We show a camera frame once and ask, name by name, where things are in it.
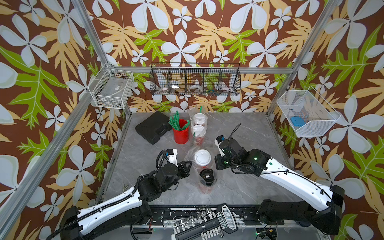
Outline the clear plastic carrier bag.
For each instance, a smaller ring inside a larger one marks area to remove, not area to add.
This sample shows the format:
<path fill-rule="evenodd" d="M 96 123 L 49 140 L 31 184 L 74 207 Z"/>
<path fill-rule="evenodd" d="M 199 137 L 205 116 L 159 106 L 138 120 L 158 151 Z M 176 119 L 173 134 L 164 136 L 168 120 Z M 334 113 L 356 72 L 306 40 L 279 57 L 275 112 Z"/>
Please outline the clear plastic carrier bag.
<path fill-rule="evenodd" d="M 195 106 L 188 111 L 194 144 L 202 147 L 208 130 L 208 115 L 204 107 Z"/>

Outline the black lid red cup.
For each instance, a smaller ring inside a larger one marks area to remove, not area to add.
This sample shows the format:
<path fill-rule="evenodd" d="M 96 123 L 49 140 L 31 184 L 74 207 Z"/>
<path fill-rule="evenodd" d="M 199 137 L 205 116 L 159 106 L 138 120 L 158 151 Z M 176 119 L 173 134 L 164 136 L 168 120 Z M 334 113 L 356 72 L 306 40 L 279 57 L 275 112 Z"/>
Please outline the black lid red cup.
<path fill-rule="evenodd" d="M 209 194 L 216 181 L 217 176 L 214 170 L 212 169 L 203 169 L 199 174 L 199 189 L 203 194 Z"/>

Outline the white lid cup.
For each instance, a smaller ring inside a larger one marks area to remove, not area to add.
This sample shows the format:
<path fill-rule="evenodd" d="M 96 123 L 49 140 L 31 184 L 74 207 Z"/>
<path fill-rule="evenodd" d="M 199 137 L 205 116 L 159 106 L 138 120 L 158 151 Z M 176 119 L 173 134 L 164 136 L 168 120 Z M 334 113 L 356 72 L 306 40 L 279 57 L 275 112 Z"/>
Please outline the white lid cup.
<path fill-rule="evenodd" d="M 211 153 L 208 150 L 198 150 L 194 153 L 193 157 L 194 163 L 201 168 L 207 168 L 212 161 Z"/>
<path fill-rule="evenodd" d="M 207 116 L 203 113 L 197 113 L 193 117 L 194 125 L 205 126 L 207 123 Z"/>
<path fill-rule="evenodd" d="M 192 134 L 195 144 L 201 146 L 204 142 L 207 129 L 201 125 L 194 125 L 192 128 Z"/>

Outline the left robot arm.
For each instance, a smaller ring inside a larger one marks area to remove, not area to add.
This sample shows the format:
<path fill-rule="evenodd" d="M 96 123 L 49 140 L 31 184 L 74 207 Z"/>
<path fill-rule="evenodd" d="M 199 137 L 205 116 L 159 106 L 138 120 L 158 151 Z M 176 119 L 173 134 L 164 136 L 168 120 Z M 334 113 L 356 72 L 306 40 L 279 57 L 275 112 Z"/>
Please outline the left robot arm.
<path fill-rule="evenodd" d="M 167 163 L 137 178 L 136 184 L 122 194 L 98 205 L 68 209 L 59 228 L 47 238 L 59 235 L 62 240 L 93 240 L 124 225 L 146 223 L 152 217 L 149 202 L 190 175 L 192 162 Z"/>

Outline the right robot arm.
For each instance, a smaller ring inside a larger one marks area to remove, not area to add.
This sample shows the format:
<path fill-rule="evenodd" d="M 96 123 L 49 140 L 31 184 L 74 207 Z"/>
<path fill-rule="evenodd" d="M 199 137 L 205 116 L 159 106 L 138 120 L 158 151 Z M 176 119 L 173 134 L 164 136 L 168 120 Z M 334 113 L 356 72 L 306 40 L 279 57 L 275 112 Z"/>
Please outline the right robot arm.
<path fill-rule="evenodd" d="M 215 145 L 219 149 L 219 154 L 215 156 L 217 170 L 230 168 L 234 174 L 252 174 L 301 198 L 299 202 L 263 200 L 257 211 L 261 222 L 268 224 L 291 220 L 309 223 L 326 235 L 336 236 L 339 233 L 345 195 L 343 188 L 316 183 L 261 150 L 246 151 L 232 137 L 218 136 Z"/>

